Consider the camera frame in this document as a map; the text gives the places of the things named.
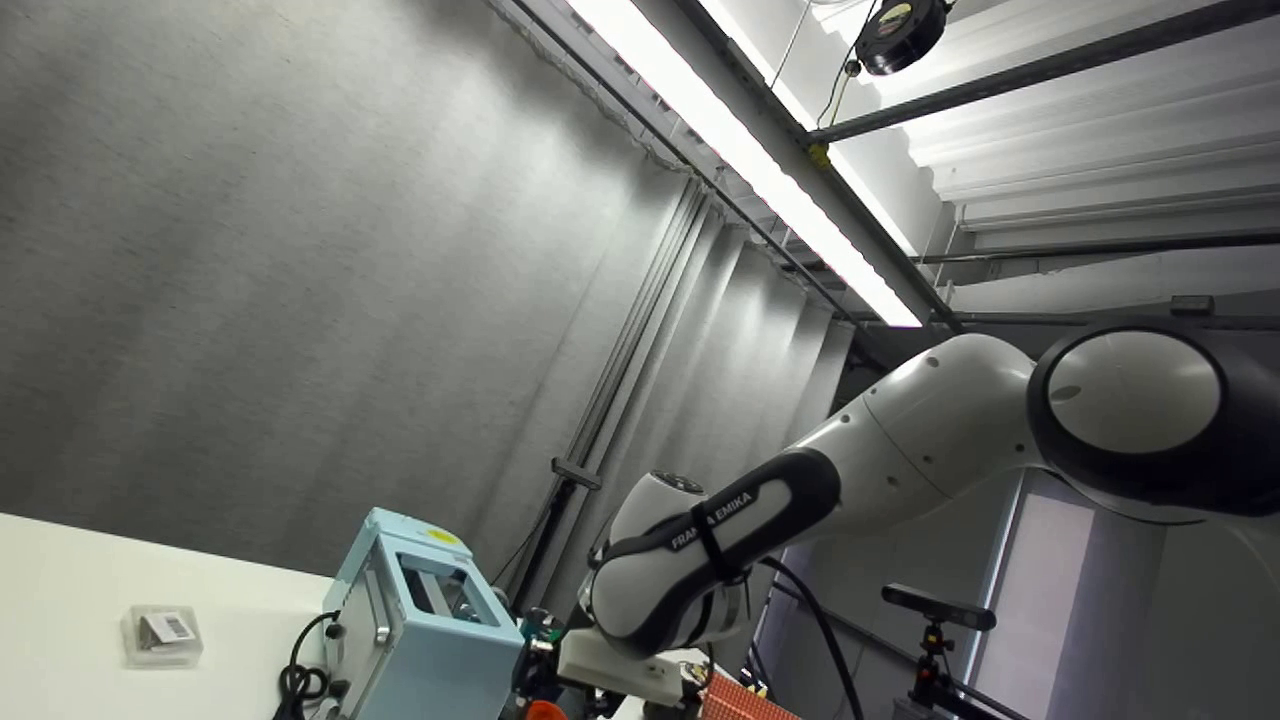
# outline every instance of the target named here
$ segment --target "robotic arm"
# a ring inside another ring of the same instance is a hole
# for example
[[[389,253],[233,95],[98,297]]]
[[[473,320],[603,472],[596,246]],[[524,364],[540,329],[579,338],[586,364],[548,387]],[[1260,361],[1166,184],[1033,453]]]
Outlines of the robotic arm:
[[[819,431],[695,496],[646,474],[609,524],[579,607],[612,646],[687,644],[687,611],[811,529],[884,529],[1024,466],[1099,506],[1216,519],[1275,547],[1280,381],[1173,329],[1104,329],[1039,364],[994,337],[937,342]]]
[[[793,453],[714,496],[646,474],[594,557],[586,611],[640,651],[674,646],[687,607],[764,550],[823,524],[897,524],[1030,453],[1033,361],[994,337],[949,338],[841,409]]]

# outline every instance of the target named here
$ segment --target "metal rod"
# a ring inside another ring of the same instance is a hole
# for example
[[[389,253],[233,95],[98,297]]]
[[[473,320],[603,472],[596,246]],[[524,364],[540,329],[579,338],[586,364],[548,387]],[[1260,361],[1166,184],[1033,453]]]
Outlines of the metal rod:
[[[675,272],[683,267],[687,253],[694,253],[694,232],[700,232],[706,225],[706,201],[695,197],[694,184],[683,184],[674,215],[668,215],[668,228],[663,228],[663,241],[646,272],[646,284],[631,299],[631,311],[609,351],[609,364],[594,387],[594,402],[589,402],[589,416],[579,424],[579,431],[573,434],[568,445],[568,463],[579,463],[589,466],[594,460],[594,447],[603,431],[603,416],[609,409],[618,402],[626,381],[627,381],[627,364],[637,361],[640,342],[646,342],[646,329],[651,322],[668,284],[675,279]]]
[[[1012,535],[1017,535],[1017,524],[1024,519],[1024,506],[1030,506],[1030,472],[1012,485],[1012,496],[1004,506],[1004,524],[1002,524],[994,569],[990,569],[983,607],[995,607],[995,599],[1002,599],[1009,557],[1012,557]],[[982,636],[974,636],[974,646],[966,658],[966,674],[960,674],[966,682],[978,678],[983,651],[990,651],[990,636],[982,632]]]
[[[1021,67],[1009,67],[1009,70],[995,70],[995,76],[982,76],[974,85],[957,85],[957,87],[943,87],[943,90],[931,90],[931,95],[905,98],[897,107],[881,107],[881,110],[832,124],[832,127],[817,127],[811,139],[817,142],[837,142],[837,139],[867,135],[867,133],[897,127],[897,124],[909,124],[909,121],[922,121],[922,114],[937,114],[937,110],[949,110],[949,107],[966,107],[966,102],[978,102],[978,98],[994,98],[994,95],[1021,90],[1021,87],[1033,87],[1033,85],[1047,85],[1047,79],[1059,79],[1059,76],[1075,76],[1075,70],[1090,70],[1090,67],[1121,65],[1121,60],[1134,60],[1134,54],[1143,54],[1143,53],[1162,53],[1162,49],[1173,49],[1173,43],[1185,43],[1185,40],[1228,31],[1228,27],[1241,27],[1241,25],[1253,25],[1253,20],[1269,20],[1275,11],[1280,11],[1275,0],[1222,0],[1222,3],[1210,3],[1210,9],[1197,9],[1197,11],[1185,11],[1185,16],[1170,16],[1170,20],[1158,20],[1158,25],[1098,40],[1098,43],[1080,43],[1080,49],[1067,49],[1067,53],[1056,53],[1056,54],[1039,54],[1033,65],[1021,65]]]
[[[982,692],[982,687],[974,687],[974,682],[957,682],[957,678],[951,678],[951,692],[960,692],[960,697],[970,697],[970,700],[990,705],[990,706],[994,706],[994,713],[1002,713],[1004,720],[1030,720],[1024,713],[1017,713],[1017,706],[1002,705],[995,697],[983,697],[983,692]]]
[[[937,697],[937,706],[951,713],[957,720],[1024,720],[1021,713],[1004,706],[1004,705],[990,705],[982,700],[978,692],[957,692],[957,687],[943,687]]]
[[[1021,262],[1021,258],[1090,258],[1090,257],[1143,257],[1192,246],[1275,246],[1280,232],[1260,234],[1197,234],[1197,241],[1116,241],[1116,242],[1047,242],[1047,246],[995,246],[957,257],[914,257],[914,262]]]
[[[966,329],[978,332],[1004,332],[1004,329],[1093,329],[1113,320],[1173,320],[1170,311],[960,311]],[[1185,329],[1210,329],[1210,332],[1280,332],[1280,316],[1189,316],[1177,320]]]
[[[524,563],[522,574],[518,574],[518,590],[513,590],[513,607],[518,607],[518,611],[524,611],[530,590],[531,590],[531,584],[540,581],[540,569],[545,569],[545,561],[548,561],[551,538],[562,535],[562,524],[563,524],[563,513],[568,513],[578,489],[589,489],[589,492],[600,489],[596,474],[563,463],[562,455],[551,460],[551,472],[556,472],[556,492],[548,496],[545,524],[537,524],[530,563]]]

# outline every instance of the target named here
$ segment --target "light fixture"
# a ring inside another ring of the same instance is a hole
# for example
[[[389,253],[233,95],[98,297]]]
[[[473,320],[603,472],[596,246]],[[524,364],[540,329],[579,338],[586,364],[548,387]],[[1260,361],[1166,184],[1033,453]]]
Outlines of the light fixture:
[[[793,85],[781,76],[774,60],[755,49],[755,37],[741,25],[741,9],[734,0],[700,0],[710,16],[721,25],[721,31],[755,65],[760,76],[778,76],[774,95],[804,124],[808,133],[819,124],[817,107],[804,107],[804,98],[793,90]],[[867,20],[876,11],[876,0],[832,0],[837,9],[819,11],[811,9],[817,25],[832,37],[843,37],[848,16]],[[897,246],[917,257],[917,242],[909,241],[905,225],[897,219],[893,204],[884,201],[893,184],[876,184],[855,165],[855,149],[829,149],[832,168],[843,177],[843,184],[862,197],[862,204],[876,215],[876,225],[889,232]]]
[[[852,43],[862,67],[874,76],[914,67],[937,40],[943,40],[949,11],[949,0],[884,0]]]
[[[884,284],[865,253],[852,246],[829,211],[764,152],[631,0],[568,3],[884,322],[922,329],[922,316]]]

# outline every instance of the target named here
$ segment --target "black cable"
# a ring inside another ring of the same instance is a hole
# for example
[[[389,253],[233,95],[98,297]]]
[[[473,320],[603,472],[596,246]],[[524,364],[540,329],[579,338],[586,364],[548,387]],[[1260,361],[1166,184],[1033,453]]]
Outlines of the black cable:
[[[551,506],[545,504],[530,529],[530,535],[513,547],[513,557],[493,573],[496,584],[509,584],[513,574],[524,573],[531,538],[548,529]]]
[[[309,705],[312,700],[325,700],[328,687],[331,687],[331,674],[325,667],[309,667],[299,665],[297,657],[305,651],[305,641],[319,626],[319,624],[331,624],[338,611],[325,611],[315,614],[305,632],[297,632],[291,641],[291,651],[290,651],[290,665],[282,667],[276,674],[276,687],[282,687],[282,706],[272,720],[309,720]]]
[[[752,673],[760,674],[760,682],[768,682],[768,692],[774,692],[774,673],[768,673],[755,641],[747,644],[747,658],[752,658]]]
[[[760,563],[774,569],[774,573],[781,573],[781,574],[787,574],[787,581],[797,584],[797,590],[804,594],[804,604],[808,604],[811,614],[817,614],[817,626],[823,632],[823,644],[829,644],[829,651],[832,651],[832,665],[837,665],[841,682],[843,682],[843,697],[848,697],[848,713],[852,713],[852,720],[865,720],[865,705],[862,705],[862,697],[855,697],[855,687],[852,687],[852,673],[848,673],[843,646],[841,646],[841,641],[837,641],[837,632],[832,632],[832,620],[829,620],[823,604],[819,604],[819,599],[811,594],[811,586],[808,586],[787,563],[781,563],[778,557],[764,557]]]
[[[714,607],[715,607],[715,594],[710,590],[683,644],[695,644],[710,632]]]
[[[784,79],[784,67],[793,65],[797,40],[800,40],[800,31],[804,31],[804,16],[808,16],[808,3],[804,3],[800,16],[797,16],[793,40],[787,40],[784,60],[778,65],[778,70],[774,70],[774,79],[768,79],[768,90],[778,87],[778,79]]]
[[[811,127],[823,127],[823,114],[829,114],[832,102],[837,102],[841,79],[848,79],[843,65],[848,65],[852,49],[855,49],[855,43],[848,43],[848,53],[841,54],[837,76],[832,76],[832,87],[829,87],[829,98],[823,98],[823,107],[817,110]]]
[[[841,54],[841,65],[837,65],[837,76],[832,76],[832,87],[829,87],[829,98],[823,98],[823,107],[817,110],[817,121],[811,121],[811,127],[823,127],[823,114],[829,110],[841,110],[841,102],[843,102],[843,87],[848,87],[848,79],[855,76],[855,67],[848,67],[848,60],[852,60],[852,53],[855,53],[855,40],[848,43],[848,53]]]

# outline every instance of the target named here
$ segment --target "white wall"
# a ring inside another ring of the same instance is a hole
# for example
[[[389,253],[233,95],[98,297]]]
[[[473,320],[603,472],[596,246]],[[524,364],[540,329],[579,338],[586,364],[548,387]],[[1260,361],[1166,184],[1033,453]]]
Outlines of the white wall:
[[[1093,531],[1098,513],[1084,504],[1030,496],[1021,506],[978,687],[1024,715],[1047,715],[1054,706]]]
[[[1127,674],[1124,720],[1274,720],[1280,706],[1280,590],[1222,529],[1177,529]]]
[[[0,697],[12,720],[267,720],[328,574],[0,515]],[[189,604],[203,657],[132,667],[132,604]]]

